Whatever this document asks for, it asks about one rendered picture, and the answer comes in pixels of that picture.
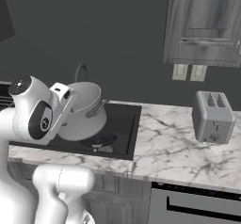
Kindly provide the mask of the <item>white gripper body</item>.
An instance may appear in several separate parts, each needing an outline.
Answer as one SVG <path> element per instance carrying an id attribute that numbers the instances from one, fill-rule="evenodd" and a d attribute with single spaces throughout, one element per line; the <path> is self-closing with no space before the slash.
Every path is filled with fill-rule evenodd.
<path id="1" fill-rule="evenodd" d="M 64 100 L 62 104 L 58 104 L 53 115 L 53 124 L 48 133 L 48 137 L 53 139 L 58 133 L 61 125 L 65 122 L 65 119 L 68 117 L 69 113 L 72 110 L 74 103 L 78 98 L 78 92 L 76 90 L 69 90 L 69 97 L 67 100 Z"/>

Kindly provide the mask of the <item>dark frying pan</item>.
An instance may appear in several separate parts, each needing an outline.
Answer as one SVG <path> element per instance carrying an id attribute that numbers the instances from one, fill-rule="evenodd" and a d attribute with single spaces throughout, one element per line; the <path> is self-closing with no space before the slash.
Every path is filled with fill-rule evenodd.
<path id="1" fill-rule="evenodd" d="M 83 147 L 89 148 L 93 152 L 113 152 L 112 145 L 117 140 L 113 134 L 93 136 L 86 140 L 81 140 L 80 144 Z"/>

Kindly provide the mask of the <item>black stove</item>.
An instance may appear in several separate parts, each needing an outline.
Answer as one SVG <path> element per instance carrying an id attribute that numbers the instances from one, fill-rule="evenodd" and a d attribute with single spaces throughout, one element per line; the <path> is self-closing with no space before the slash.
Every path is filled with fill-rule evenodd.
<path id="1" fill-rule="evenodd" d="M 8 93 L 9 86 L 10 82 L 0 81 L 0 111 L 8 107 L 14 107 L 13 99 Z"/>

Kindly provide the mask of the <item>black sink basin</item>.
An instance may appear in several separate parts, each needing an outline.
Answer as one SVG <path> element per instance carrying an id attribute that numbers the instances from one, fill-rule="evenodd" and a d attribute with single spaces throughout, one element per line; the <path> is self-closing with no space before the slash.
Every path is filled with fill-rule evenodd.
<path id="1" fill-rule="evenodd" d="M 106 104 L 107 122 L 103 130 L 95 136 L 113 134 L 117 140 L 112 145 L 113 152 L 93 152 L 83 147 L 80 141 L 68 141 L 56 136 L 47 146 L 38 146 L 23 142 L 11 142 L 11 145 L 57 152 L 80 153 L 86 155 L 132 160 L 137 140 L 142 107 L 129 104 Z"/>

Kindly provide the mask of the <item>dark curved tap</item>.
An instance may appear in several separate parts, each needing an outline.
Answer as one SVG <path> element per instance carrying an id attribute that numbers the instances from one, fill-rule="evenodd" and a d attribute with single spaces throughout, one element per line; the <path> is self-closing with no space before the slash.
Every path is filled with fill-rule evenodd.
<path id="1" fill-rule="evenodd" d="M 84 71 L 84 80 L 83 81 L 80 79 L 80 72 L 82 70 Z M 74 82 L 77 83 L 77 82 L 88 82 L 88 81 L 89 81 L 88 68 L 87 68 L 86 64 L 80 64 L 75 70 Z"/>

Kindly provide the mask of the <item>grey wooden base cupboard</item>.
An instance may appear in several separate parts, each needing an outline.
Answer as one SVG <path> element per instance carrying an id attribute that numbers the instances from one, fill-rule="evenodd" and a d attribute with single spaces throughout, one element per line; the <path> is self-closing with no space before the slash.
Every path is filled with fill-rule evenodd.
<path id="1" fill-rule="evenodd" d="M 96 224 L 148 224 L 150 182 L 131 179 L 126 173 L 94 173 L 94 187 L 76 203 L 79 208 L 91 213 Z"/>

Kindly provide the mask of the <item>grey toaster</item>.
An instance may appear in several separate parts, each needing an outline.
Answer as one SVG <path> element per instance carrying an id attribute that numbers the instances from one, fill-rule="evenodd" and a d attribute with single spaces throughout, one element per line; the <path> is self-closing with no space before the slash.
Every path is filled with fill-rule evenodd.
<path id="1" fill-rule="evenodd" d="M 198 91 L 192 108 L 195 137 L 199 142 L 227 144 L 236 122 L 223 92 Z"/>

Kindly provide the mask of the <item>grey dishwasher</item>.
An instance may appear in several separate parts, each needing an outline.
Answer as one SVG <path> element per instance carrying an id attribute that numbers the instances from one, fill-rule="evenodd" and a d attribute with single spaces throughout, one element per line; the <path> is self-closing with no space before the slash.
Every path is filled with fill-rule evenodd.
<path id="1" fill-rule="evenodd" d="M 167 196 L 172 205 L 241 216 L 241 194 L 152 182 L 148 224 L 241 224 L 214 217 L 168 211 Z"/>

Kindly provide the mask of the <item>white wall socket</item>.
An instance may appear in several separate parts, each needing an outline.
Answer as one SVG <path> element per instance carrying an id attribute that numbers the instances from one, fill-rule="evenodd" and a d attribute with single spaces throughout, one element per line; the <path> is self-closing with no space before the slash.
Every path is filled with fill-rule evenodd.
<path id="1" fill-rule="evenodd" d="M 203 82 L 205 79 L 207 67 L 205 65 L 193 65 L 190 80 Z"/>
<path id="2" fill-rule="evenodd" d="M 186 64 L 175 64 L 172 72 L 173 80 L 184 81 L 187 76 L 188 66 Z"/>

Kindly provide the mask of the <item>grey wooden wall cupboard door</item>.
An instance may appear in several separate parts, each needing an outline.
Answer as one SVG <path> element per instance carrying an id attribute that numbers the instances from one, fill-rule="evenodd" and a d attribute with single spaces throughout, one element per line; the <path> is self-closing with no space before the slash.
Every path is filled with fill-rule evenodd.
<path id="1" fill-rule="evenodd" d="M 239 67 L 241 0 L 169 0 L 164 61 Z"/>

